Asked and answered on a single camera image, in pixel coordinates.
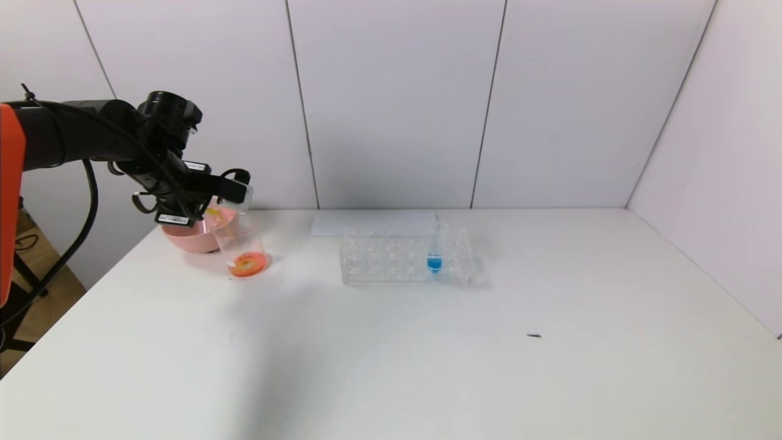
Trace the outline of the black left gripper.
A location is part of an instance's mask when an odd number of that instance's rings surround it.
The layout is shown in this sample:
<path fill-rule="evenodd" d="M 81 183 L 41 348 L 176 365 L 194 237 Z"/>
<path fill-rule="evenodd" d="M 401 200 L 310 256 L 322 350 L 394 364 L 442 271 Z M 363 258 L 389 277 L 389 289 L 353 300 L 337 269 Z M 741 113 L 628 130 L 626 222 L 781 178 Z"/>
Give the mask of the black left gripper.
<path fill-rule="evenodd" d="M 155 223 L 163 226 L 193 227 L 203 220 L 203 213 L 209 203 L 207 195 L 193 189 L 188 178 L 201 177 L 211 173 L 209 164 L 184 161 L 184 178 L 166 181 L 164 192 L 156 192 Z"/>

